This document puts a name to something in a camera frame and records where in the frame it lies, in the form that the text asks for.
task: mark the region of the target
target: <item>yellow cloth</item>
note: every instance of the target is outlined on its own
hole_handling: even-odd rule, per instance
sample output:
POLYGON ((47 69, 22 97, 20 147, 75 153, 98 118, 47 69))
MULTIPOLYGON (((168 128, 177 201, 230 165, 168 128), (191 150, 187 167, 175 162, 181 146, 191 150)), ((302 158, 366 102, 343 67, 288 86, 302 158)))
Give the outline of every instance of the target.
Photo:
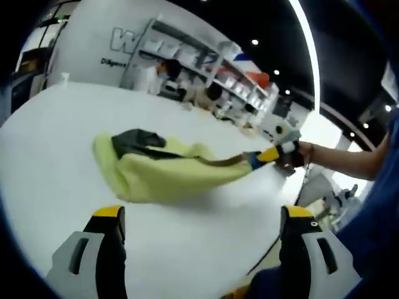
POLYGON ((118 160, 111 135, 101 134, 94 140, 94 156, 108 185, 118 198, 129 202, 171 202, 239 179, 252 171, 241 160, 229 166, 215 166, 210 150, 202 144, 187 147, 174 138, 166 140, 168 151, 192 159, 154 160, 138 154, 125 154, 118 160))

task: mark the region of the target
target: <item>shelf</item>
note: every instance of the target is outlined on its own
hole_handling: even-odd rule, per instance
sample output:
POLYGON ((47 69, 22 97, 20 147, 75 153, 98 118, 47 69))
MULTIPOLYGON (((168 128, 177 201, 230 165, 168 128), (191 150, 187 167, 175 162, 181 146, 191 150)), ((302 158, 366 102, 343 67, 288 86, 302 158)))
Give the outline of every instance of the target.
POLYGON ((248 75, 241 70, 239 67, 237 67, 236 65, 233 64, 232 61, 229 61, 227 59, 223 59, 223 62, 227 62, 227 64, 234 69, 237 73, 239 73, 240 75, 242 75, 249 83, 251 83, 252 85, 256 86, 256 89, 261 92, 266 98, 269 97, 269 94, 267 92, 265 92, 253 79, 249 78, 248 75))
POLYGON ((164 21, 155 20, 152 29, 168 36, 172 36, 175 39, 181 40, 185 44, 188 44, 196 49, 219 54, 219 50, 216 47, 213 47, 202 40, 194 38, 190 34, 182 31, 181 29, 177 29, 175 26, 169 25, 164 21))
MULTIPOLYGON (((141 49, 140 52, 143 52, 146 55, 150 55, 150 56, 153 56, 153 57, 158 57, 158 58, 161 58, 161 59, 170 59, 169 57, 166 57, 166 56, 164 56, 164 55, 162 55, 161 53, 158 53, 158 52, 152 52, 152 51, 145 50, 145 49, 141 49)), ((206 77, 206 78, 208 77, 208 73, 207 72, 205 72, 204 70, 199 70, 199 69, 197 69, 196 67, 194 67, 192 65, 181 64, 181 66, 184 67, 185 69, 188 69, 188 70, 194 72, 194 73, 197 73, 200 76, 203 76, 203 77, 206 77)))
MULTIPOLYGON (((175 39, 178 39, 185 44, 188 44, 196 49, 199 49, 200 51, 206 51, 206 52, 214 52, 215 54, 221 55, 220 51, 216 48, 213 47, 206 42, 204 42, 201 39, 195 38, 188 34, 187 32, 182 31, 181 29, 177 29, 175 26, 169 25, 167 22, 160 21, 160 20, 154 20, 154 23, 152 25, 152 30, 161 32, 163 34, 166 34, 168 36, 172 36, 175 39)), ((266 98, 269 96, 267 92, 265 92, 258 84, 255 82, 253 79, 249 78, 249 76, 241 70, 239 67, 233 64, 232 61, 229 61, 228 59, 223 58, 222 65, 227 64, 229 68, 233 69, 234 72, 238 73, 240 76, 243 76, 252 86, 256 86, 257 91, 259 91, 261 94, 263 94, 266 98)), ((188 65, 184 65, 186 69, 192 70, 196 72, 197 74, 200 74, 204 77, 208 77, 208 73, 198 70, 194 67, 190 67, 188 65)), ((226 88, 222 82, 218 82, 223 88, 228 90, 229 92, 233 93, 235 96, 243 100, 243 97, 238 95, 237 93, 233 92, 232 90, 226 88)))
POLYGON ((222 86, 225 90, 227 90, 229 93, 232 93, 235 97, 238 97, 239 100, 243 101, 244 103, 248 102, 247 99, 245 99, 242 95, 238 94, 237 92, 235 92, 231 88, 228 88, 222 81, 220 81, 218 79, 214 79, 213 82, 218 84, 218 85, 220 85, 220 86, 222 86))

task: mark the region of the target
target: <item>ceiling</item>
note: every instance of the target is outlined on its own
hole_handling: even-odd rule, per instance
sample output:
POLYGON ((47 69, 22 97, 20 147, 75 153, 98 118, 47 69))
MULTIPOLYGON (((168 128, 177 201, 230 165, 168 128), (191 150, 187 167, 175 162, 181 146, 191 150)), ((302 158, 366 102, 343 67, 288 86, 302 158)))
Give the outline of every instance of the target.
MULTIPOLYGON (((295 87, 313 95, 309 51, 288 0, 265 0, 261 4, 247 0, 240 6, 227 0, 170 2, 196 14, 239 44, 281 90, 295 87), (252 39, 259 40, 259 45, 252 45, 252 39), (275 69, 281 73, 277 77, 275 69)), ((315 41, 322 101, 363 129, 359 116, 382 92, 387 62, 382 40, 367 19, 344 0, 300 3, 315 41)), ((373 127, 364 133, 378 144, 384 132, 373 127)))

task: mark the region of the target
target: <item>orange object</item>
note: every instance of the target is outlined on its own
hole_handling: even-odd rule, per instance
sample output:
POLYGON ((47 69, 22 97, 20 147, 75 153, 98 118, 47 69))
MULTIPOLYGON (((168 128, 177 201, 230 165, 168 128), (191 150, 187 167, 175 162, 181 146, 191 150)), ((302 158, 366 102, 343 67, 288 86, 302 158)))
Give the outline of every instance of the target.
POLYGON ((249 78, 254 80, 262 89, 270 83, 270 76, 267 73, 246 72, 249 78))
POLYGON ((232 291, 231 293, 223 296, 221 299, 245 299, 247 292, 249 290, 249 285, 232 291))

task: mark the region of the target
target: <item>ceiling light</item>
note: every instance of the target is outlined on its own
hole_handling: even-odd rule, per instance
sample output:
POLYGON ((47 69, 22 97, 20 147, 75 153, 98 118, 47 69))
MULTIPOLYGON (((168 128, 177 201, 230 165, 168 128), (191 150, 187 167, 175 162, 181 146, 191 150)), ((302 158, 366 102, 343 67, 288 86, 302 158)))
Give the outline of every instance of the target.
POLYGON ((298 18, 299 24, 305 35, 307 50, 309 51, 310 64, 312 65, 313 84, 314 84, 314 111, 320 113, 320 70, 319 62, 317 61, 316 46, 312 36, 312 31, 307 21, 305 12, 299 3, 299 0, 289 0, 295 14, 298 18))

